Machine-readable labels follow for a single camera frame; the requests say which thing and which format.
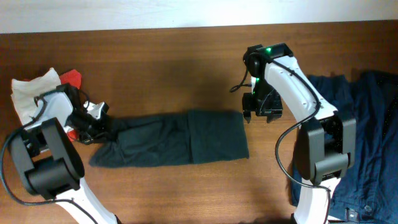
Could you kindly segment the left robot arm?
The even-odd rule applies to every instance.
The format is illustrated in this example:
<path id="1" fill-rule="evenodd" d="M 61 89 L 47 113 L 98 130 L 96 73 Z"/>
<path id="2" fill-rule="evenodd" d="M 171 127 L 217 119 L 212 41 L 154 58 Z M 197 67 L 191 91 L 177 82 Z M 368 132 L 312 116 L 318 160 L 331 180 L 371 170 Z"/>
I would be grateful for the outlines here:
<path id="1" fill-rule="evenodd" d="M 33 117 L 11 133 L 2 147 L 10 154 L 26 191 L 43 200 L 23 201 L 12 193 L 4 174 L 1 182 L 21 205 L 56 204 L 78 223 L 119 223 L 90 190 L 82 159 L 72 144 L 90 145 L 111 138 L 109 106 L 81 102 L 81 95 L 81 90 L 67 83 L 35 96 Z"/>

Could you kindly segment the black t-shirt white lettering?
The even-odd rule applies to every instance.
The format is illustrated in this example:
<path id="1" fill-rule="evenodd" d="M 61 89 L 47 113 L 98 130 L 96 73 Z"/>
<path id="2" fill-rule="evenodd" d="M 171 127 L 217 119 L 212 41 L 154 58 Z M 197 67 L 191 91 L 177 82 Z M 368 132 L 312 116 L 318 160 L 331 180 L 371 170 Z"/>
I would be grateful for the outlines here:
<path id="1" fill-rule="evenodd" d="M 111 123 L 111 139 L 91 157 L 94 167 L 158 167 L 249 158 L 237 111 L 190 110 Z"/>

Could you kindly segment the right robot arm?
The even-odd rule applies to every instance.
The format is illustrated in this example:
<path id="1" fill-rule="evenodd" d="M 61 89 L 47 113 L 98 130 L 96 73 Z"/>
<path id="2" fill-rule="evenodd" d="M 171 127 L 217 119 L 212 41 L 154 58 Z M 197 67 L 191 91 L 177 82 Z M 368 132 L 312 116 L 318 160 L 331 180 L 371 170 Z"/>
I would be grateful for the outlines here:
<path id="1" fill-rule="evenodd" d="M 301 71 L 285 43 L 254 45 L 243 55 L 251 92 L 242 98 L 243 116 L 265 116 L 267 122 L 282 116 L 285 103 L 296 123 L 278 138 L 297 131 L 293 162 L 301 176 L 297 207 L 291 223 L 329 223 L 331 198 L 341 178 L 354 164 L 356 120 L 329 103 Z"/>

